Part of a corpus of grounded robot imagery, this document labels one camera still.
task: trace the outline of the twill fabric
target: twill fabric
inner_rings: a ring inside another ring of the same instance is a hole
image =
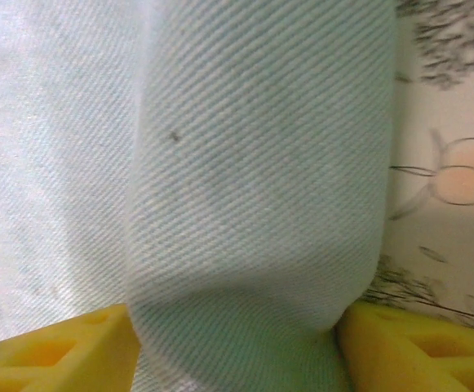
[[[0,0],[0,339],[127,302],[135,391],[348,390],[393,4]]]

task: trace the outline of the light blue fabric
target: light blue fabric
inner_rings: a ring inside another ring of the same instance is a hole
[[[131,314],[165,363],[157,378],[341,390],[324,370],[339,357],[312,342],[374,276],[392,4],[171,1],[160,12],[126,236]]]

